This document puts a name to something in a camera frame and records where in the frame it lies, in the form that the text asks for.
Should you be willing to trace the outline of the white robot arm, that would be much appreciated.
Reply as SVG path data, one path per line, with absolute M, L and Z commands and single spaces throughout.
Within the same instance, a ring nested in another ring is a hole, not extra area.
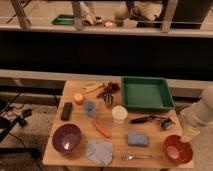
M 202 127 L 213 122 L 213 86 L 204 89 L 200 100 L 184 108 L 181 115 L 186 120 L 181 141 L 188 143 L 200 133 Z

